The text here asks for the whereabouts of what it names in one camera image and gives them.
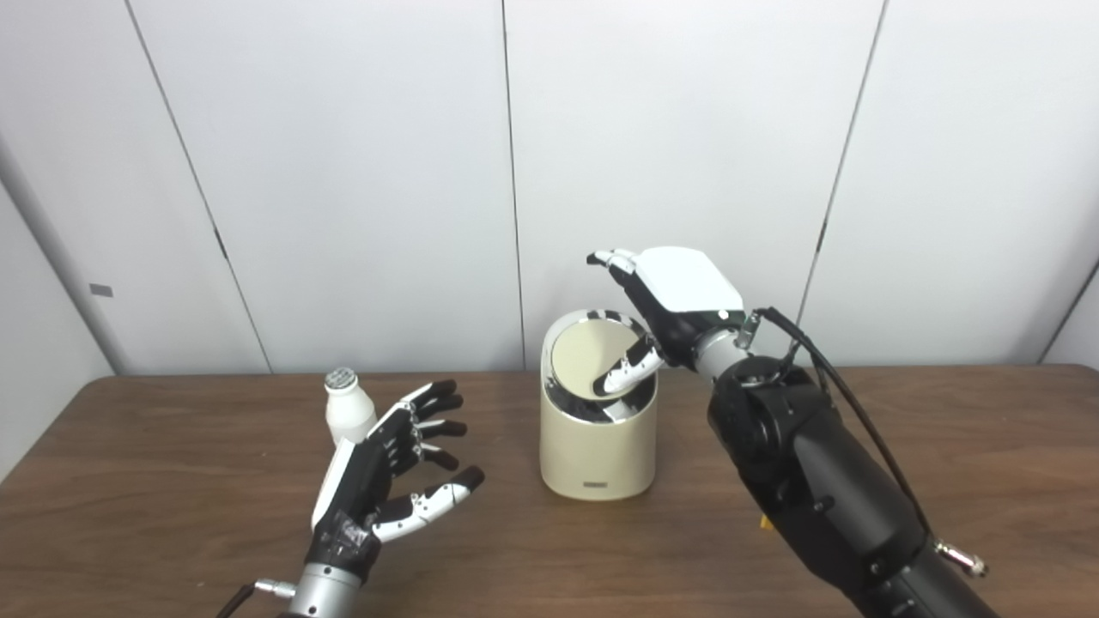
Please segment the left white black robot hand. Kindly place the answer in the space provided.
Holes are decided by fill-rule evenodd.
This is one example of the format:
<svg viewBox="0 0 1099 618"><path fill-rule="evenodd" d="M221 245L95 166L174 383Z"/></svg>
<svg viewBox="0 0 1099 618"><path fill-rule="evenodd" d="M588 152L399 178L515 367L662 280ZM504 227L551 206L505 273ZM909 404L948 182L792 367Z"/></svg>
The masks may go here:
<svg viewBox="0 0 1099 618"><path fill-rule="evenodd" d="M358 442L342 439L319 490L306 552L308 566L367 580L382 547L431 525L482 485L478 466L459 461L431 437L463 437L467 426L440 419L459 409L454 379L428 383L395 402ZM451 481L393 497L396 478L422 463L454 472Z"/></svg>

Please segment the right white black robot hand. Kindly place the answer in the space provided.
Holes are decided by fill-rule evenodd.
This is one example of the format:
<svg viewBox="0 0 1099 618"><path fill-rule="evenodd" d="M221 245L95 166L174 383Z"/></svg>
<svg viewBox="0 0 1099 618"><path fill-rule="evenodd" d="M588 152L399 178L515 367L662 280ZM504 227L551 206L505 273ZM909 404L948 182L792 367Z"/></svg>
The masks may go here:
<svg viewBox="0 0 1099 618"><path fill-rule="evenodd" d="M586 262L609 271L647 331L593 379L592 391L615 397L662 367L682 367L715 385L747 353L735 336L747 313L741 294L702 251L664 246L593 251Z"/></svg>

